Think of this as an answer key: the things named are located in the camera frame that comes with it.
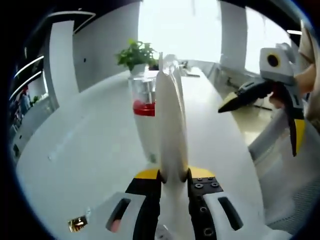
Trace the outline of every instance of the potted plant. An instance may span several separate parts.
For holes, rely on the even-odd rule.
[[[128,67],[131,74],[135,66],[139,68],[138,71],[143,71],[146,66],[148,66],[150,70],[159,69],[159,67],[157,67],[158,61],[154,59],[154,53],[156,51],[150,47],[150,43],[135,41],[133,39],[129,39],[128,43],[129,47],[123,49],[116,55],[118,65]]]
[[[38,100],[39,100],[39,97],[38,96],[34,96],[33,97],[33,101],[30,102],[31,107],[33,107]]]

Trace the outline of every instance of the floor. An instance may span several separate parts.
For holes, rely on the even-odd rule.
[[[233,87],[219,81],[218,83],[213,83],[213,85],[222,98],[235,91]],[[273,106],[269,103],[269,98],[266,97],[265,99],[258,99],[253,105],[245,106],[232,112],[247,146],[257,138],[271,121],[274,113],[272,109]]]
[[[35,131],[53,112],[54,108],[49,97],[38,101],[23,117],[21,126],[12,139],[11,146],[16,145],[21,154]],[[19,158],[20,155],[13,156],[14,166],[17,165]]]

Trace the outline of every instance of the white table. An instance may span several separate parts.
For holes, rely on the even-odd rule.
[[[124,191],[146,167],[127,77],[110,77],[77,95],[39,127],[22,152],[18,180],[35,214],[58,239],[79,239],[67,221]],[[232,115],[218,114],[222,100],[204,75],[183,77],[182,85],[189,164],[212,171],[225,191],[263,218],[255,167]],[[164,200],[160,223],[166,220]]]

